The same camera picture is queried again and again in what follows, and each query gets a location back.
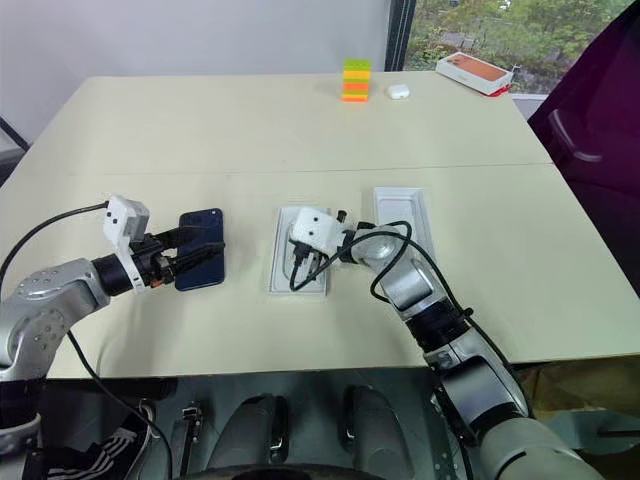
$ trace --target window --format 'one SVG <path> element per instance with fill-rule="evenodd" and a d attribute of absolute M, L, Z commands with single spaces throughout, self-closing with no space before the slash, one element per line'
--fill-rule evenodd
<path fill-rule="evenodd" d="M 513 70 L 511 91 L 522 93 L 549 93 L 587 45 L 632 3 L 632 0 L 398 1 L 401 3 L 398 12 L 413 13 L 410 34 L 404 38 L 404 70 L 432 70 L 438 59 L 462 50 Z M 391 32 L 408 31 L 406 27 L 394 29 L 392 24 Z"/>

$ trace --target white tray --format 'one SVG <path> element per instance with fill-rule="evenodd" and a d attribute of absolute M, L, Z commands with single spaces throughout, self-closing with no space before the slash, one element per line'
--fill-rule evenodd
<path fill-rule="evenodd" d="M 405 220 L 411 224 L 411 239 L 424 248 L 435 261 L 435 250 L 427 206 L 422 189 L 412 187 L 376 187 L 373 189 L 373 211 L 377 225 Z"/>

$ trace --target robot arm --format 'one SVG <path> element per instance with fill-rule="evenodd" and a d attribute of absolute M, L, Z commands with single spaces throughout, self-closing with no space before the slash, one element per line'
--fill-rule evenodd
<path fill-rule="evenodd" d="M 464 443 L 479 446 L 488 478 L 601 478 L 530 418 L 524 394 L 500 355 L 447 294 L 426 259 L 403 249 L 405 239 L 397 229 L 361 223 L 349 230 L 304 208 L 290 236 L 297 262 L 312 251 L 338 252 L 341 261 L 366 265 L 376 275 L 394 262 L 380 286 L 438 379 L 435 395 L 449 426 Z"/>
<path fill-rule="evenodd" d="M 190 242 L 201 231 L 181 227 L 152 235 L 144 232 L 148 216 L 142 204 L 114 196 L 104 230 L 115 254 L 40 270 L 0 304 L 0 458 L 24 457 L 36 446 L 44 379 L 76 322 L 107 306 L 112 296 L 171 283 L 224 249 L 224 243 L 205 244 L 182 257 L 166 256 L 165 250 Z"/>

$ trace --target white table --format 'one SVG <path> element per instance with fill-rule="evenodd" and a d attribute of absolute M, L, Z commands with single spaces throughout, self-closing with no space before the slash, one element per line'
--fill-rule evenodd
<path fill-rule="evenodd" d="M 345 105 L 332 75 L 92 79 L 0 189 L 0 255 L 36 223 L 113 192 L 149 207 L 152 232 L 219 207 L 222 285 L 122 295 L 74 327 L 101 375 L 419 366 L 364 268 L 335 268 L 324 299 L 268 294 L 279 206 L 371 220 L 374 187 L 417 186 L 442 270 L 512 361 L 640 351 L 640 301 L 509 98 L 430 73 L 374 81 L 368 104 Z M 406 101 L 380 93 L 400 82 Z M 43 265 L 108 252 L 99 212 L 53 225 L 5 292 Z M 51 376 L 86 376 L 69 344 Z"/>

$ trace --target colorful block tower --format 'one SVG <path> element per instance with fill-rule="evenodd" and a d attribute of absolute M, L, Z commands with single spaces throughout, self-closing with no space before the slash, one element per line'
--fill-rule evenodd
<path fill-rule="evenodd" d="M 348 58 L 344 61 L 342 100 L 366 102 L 369 99 L 371 60 Z"/>

